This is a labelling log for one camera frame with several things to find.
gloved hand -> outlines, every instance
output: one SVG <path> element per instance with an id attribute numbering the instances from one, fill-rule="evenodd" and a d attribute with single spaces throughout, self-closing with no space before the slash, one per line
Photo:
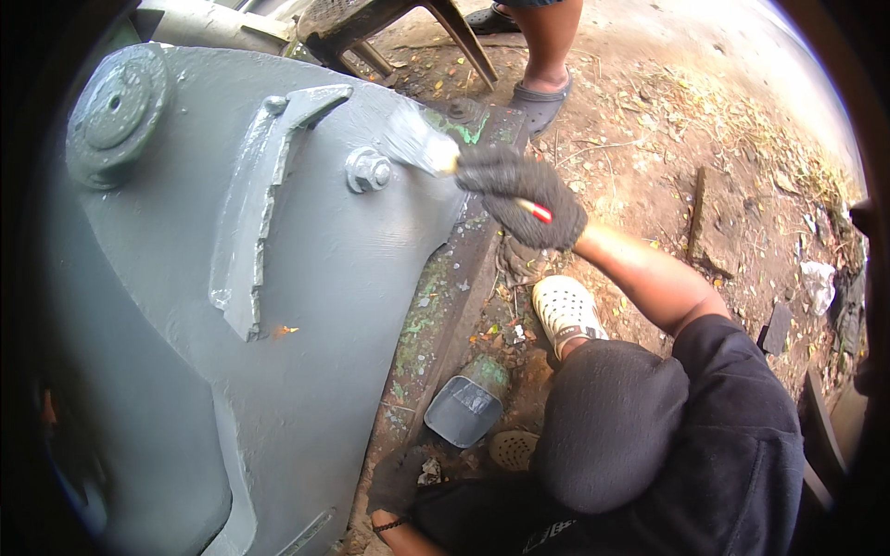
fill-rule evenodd
<path id="1" fill-rule="evenodd" d="M 368 489 L 368 515 L 376 510 L 408 514 L 417 493 L 417 477 L 428 459 L 423 447 L 396 448 L 374 468 Z"/>
<path id="2" fill-rule="evenodd" d="M 485 195 L 482 205 L 520 243 L 537 249 L 571 249 L 587 226 L 587 213 L 556 170 L 510 147 L 470 146 L 457 159 L 457 186 Z M 553 215 L 545 223 L 513 197 L 542 205 Z"/>

black shirt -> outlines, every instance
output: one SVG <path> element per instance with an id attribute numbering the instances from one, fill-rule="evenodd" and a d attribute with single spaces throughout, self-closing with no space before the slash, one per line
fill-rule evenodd
<path id="1" fill-rule="evenodd" d="M 727 318 L 698 318 L 673 356 L 689 398 L 656 479 L 633 502 L 586 515 L 530 475 L 446 483 L 417 524 L 454 554 L 781 554 L 803 484 L 797 412 L 763 353 Z"/>

metal bracket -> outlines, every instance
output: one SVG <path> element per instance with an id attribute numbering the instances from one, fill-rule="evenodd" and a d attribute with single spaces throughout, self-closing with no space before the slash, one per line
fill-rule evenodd
<path id="1" fill-rule="evenodd" d="M 260 331 L 263 251 L 291 146 L 352 95 L 350 85 L 267 97 L 241 142 L 210 267 L 210 301 L 244 341 Z"/>

paintbrush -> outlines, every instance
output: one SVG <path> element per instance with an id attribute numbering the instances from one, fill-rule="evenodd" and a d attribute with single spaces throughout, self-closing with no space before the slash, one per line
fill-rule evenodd
<path id="1" fill-rule="evenodd" d="M 433 129 L 417 105 L 405 104 L 392 113 L 381 142 L 381 150 L 386 156 L 433 177 L 441 178 L 457 172 L 460 156 L 457 142 Z M 553 215 L 543 206 L 520 197 L 514 197 L 513 201 L 538 220 L 548 224 L 553 221 Z"/>

foot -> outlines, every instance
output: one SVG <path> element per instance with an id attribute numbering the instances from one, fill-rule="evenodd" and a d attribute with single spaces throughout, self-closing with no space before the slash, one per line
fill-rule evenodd
<path id="1" fill-rule="evenodd" d="M 544 278 L 535 285 L 531 301 L 559 360 L 568 355 L 567 347 L 571 344 L 574 349 L 579 340 L 609 339 L 596 317 L 594 298 L 575 278 Z"/>
<path id="2" fill-rule="evenodd" d="M 569 84 L 569 69 L 562 66 L 559 71 L 530 76 L 526 72 L 522 86 L 537 93 L 558 93 Z"/>
<path id="3" fill-rule="evenodd" d="M 507 471 L 528 471 L 539 438 L 527 431 L 499 432 L 489 440 L 489 455 Z"/>
<path id="4" fill-rule="evenodd" d="M 556 78 L 552 82 L 544 79 L 531 82 L 532 85 L 546 88 L 548 91 L 530 89 L 524 79 L 522 83 L 517 83 L 513 88 L 513 98 L 507 106 L 525 112 L 525 125 L 529 130 L 530 139 L 539 137 L 550 127 L 565 100 L 569 97 L 571 74 L 566 72 L 566 79 L 561 88 L 556 88 L 559 83 L 558 79 Z"/>
<path id="5" fill-rule="evenodd" d="M 468 13 L 464 19 L 477 36 L 521 32 L 506 8 L 500 4 L 492 4 L 483 10 Z"/>

